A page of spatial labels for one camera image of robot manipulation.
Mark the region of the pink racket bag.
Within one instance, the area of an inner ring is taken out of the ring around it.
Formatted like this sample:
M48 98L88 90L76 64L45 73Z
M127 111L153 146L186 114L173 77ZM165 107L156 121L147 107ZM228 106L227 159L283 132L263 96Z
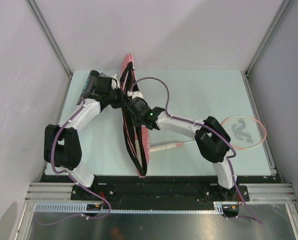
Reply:
M134 60L132 54L128 53L124 57L121 66L120 85L124 95L131 90L138 90L137 85L133 85L136 80L134 70ZM131 158L137 174L140 178L147 175L148 164L150 159L150 143L148 129L135 123L134 116L128 108L122 108L123 117L123 134L127 152Z

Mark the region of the black shuttlecock tube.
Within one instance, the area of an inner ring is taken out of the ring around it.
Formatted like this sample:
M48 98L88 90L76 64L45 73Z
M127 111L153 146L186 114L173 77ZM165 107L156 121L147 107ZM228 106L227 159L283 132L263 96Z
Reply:
M77 102L77 105L80 105L81 102L82 102L82 99L87 99L89 97L89 95L91 94L91 91L92 91L92 88L93 88L93 85L94 85L94 82L96 80L96 78L100 75L100 73L96 70L91 70L88 77L87 77L87 80L86 80L86 83L84 84L84 87L83 87L83 90L81 92L81 95L79 97L79 100Z

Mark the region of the pink badminton racket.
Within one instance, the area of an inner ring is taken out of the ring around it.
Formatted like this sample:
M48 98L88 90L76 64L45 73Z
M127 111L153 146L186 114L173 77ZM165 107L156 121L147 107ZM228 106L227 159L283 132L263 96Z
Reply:
M178 133L193 139L201 152L224 148L246 150L264 142L267 132L264 125L248 116L232 116L222 122L208 116L205 120L168 115L162 112L151 117L153 128Z
M140 143L137 139L135 140L135 146L136 146L137 159L138 159L140 166L142 167L143 164L142 164L141 148L140 148Z

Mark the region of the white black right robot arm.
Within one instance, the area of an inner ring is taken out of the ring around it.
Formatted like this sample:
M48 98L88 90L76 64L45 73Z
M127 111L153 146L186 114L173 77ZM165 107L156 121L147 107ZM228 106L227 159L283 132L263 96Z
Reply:
M195 140L203 158L213 164L220 185L220 196L226 201L237 196L237 175L230 161L236 157L236 151L230 144L230 136L217 119L209 116L204 121L194 121L178 117L165 108L150 108L140 97L130 100L126 108L137 127L171 131Z

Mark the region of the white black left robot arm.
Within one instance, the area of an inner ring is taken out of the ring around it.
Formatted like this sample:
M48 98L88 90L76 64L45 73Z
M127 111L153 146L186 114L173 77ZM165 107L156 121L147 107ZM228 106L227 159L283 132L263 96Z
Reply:
M96 72L88 76L75 110L58 125L45 128L44 160L50 163L55 174L69 176L82 187L82 195L89 200L99 194L99 187L93 184L94 174L83 163L79 134L107 106L121 107L123 93L117 75Z

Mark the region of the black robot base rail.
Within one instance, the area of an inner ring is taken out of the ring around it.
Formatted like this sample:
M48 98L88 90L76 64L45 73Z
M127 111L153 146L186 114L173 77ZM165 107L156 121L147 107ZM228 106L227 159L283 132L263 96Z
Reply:
M245 186L226 190L216 176L96 176L87 192L75 186L70 192L74 201L89 201L91 208L103 206L115 211L203 211L214 202L224 202L238 210L249 201Z

